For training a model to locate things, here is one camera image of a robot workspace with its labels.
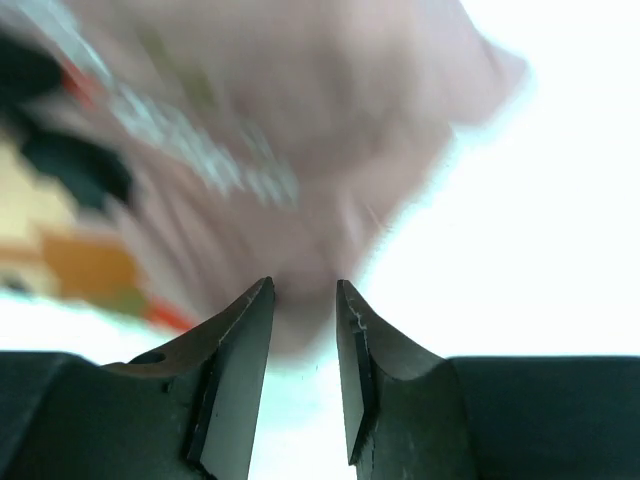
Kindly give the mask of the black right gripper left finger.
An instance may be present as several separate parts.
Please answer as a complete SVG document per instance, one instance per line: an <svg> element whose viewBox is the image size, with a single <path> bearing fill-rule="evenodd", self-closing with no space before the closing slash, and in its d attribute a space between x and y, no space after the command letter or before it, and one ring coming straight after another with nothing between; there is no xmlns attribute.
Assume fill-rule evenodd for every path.
<svg viewBox="0 0 640 480"><path fill-rule="evenodd" d="M1 356L5 479L244 479L271 339L270 278L127 363Z"/></svg>

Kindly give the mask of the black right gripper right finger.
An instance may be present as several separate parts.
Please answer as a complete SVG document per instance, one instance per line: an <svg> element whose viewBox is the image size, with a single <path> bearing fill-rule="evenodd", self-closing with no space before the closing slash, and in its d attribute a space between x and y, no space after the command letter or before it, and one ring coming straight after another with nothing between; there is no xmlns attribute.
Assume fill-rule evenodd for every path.
<svg viewBox="0 0 640 480"><path fill-rule="evenodd" d="M444 359L336 286L348 462L361 479L635 479L632 356Z"/></svg>

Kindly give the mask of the dusty pink t shirt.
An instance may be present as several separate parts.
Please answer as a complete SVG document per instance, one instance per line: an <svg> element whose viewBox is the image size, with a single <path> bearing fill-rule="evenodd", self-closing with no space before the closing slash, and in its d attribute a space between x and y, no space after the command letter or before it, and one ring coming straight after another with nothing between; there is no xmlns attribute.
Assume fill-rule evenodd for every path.
<svg viewBox="0 0 640 480"><path fill-rule="evenodd" d="M60 115L116 148L138 209L83 224L124 242L189 319L255 280L277 356L313 347L457 128L526 78L458 1L45 1L26 8L82 81Z"/></svg>

